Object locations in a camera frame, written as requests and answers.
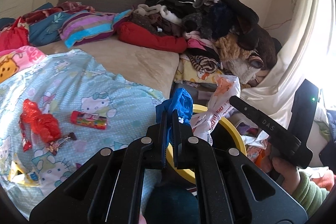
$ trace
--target pink blanket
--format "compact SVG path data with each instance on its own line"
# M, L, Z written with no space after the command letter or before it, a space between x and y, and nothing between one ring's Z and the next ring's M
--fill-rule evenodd
M23 46L10 53L3 51L0 52L0 56L0 83L46 57L43 52L33 46Z

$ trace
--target red pillow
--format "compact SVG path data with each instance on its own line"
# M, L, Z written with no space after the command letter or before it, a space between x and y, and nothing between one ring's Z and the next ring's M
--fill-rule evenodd
M120 41L155 50L182 53L187 48L187 42L183 37L169 35L159 37L133 22L123 22L118 34Z

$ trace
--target light blue bedsheet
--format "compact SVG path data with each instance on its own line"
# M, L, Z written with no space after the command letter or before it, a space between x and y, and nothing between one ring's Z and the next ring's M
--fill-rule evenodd
M46 150L38 135L27 130L33 148L23 152L19 118L28 98L43 113L51 113L62 134L74 132L56 156ZM23 70L0 84L0 182L20 212L29 214L46 195L103 147L120 149L144 136L155 124L155 106L164 100L161 92L125 80L104 69L89 54L72 50L47 56L41 63ZM73 110L108 117L106 130L70 123ZM29 171L35 171L38 187L8 181L13 156ZM159 170L146 170L142 207L161 179Z

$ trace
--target white curtain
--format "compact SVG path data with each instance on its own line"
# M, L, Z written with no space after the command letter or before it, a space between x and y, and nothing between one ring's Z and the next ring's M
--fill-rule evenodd
M287 128L295 91L313 68L323 69L334 24L334 0L297 0L277 64L257 87L242 90L241 98Z

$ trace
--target mattress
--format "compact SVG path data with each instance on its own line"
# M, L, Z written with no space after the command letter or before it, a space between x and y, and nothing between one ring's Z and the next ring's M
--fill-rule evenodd
M165 98L169 98L179 64L177 53L134 46L119 41L117 36L74 46L74 48L92 55L107 71L121 74L129 81L160 90ZM47 55L69 51L63 41L51 43L39 49Z

